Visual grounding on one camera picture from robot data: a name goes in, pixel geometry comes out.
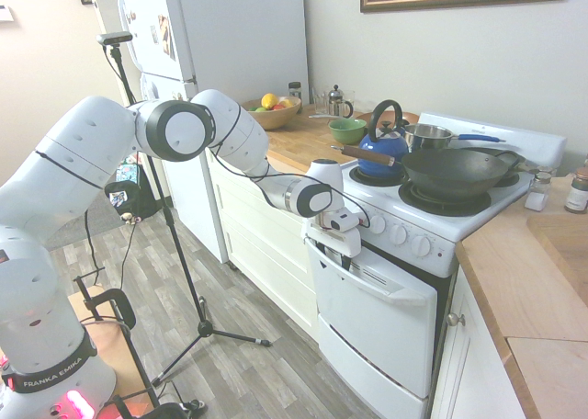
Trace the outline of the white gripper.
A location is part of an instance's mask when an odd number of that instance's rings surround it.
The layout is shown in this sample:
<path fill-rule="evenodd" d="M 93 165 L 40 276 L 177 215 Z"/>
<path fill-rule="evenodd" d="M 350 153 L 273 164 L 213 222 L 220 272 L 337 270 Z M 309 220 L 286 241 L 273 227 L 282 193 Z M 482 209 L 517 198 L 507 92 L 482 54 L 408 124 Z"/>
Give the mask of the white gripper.
<path fill-rule="evenodd" d="M 326 255 L 332 260 L 341 259 L 341 268 L 350 270 L 352 258 L 361 252 L 361 235 L 357 228 L 345 232 L 324 229 L 313 221 L 305 221 L 302 234 L 326 248 Z"/>

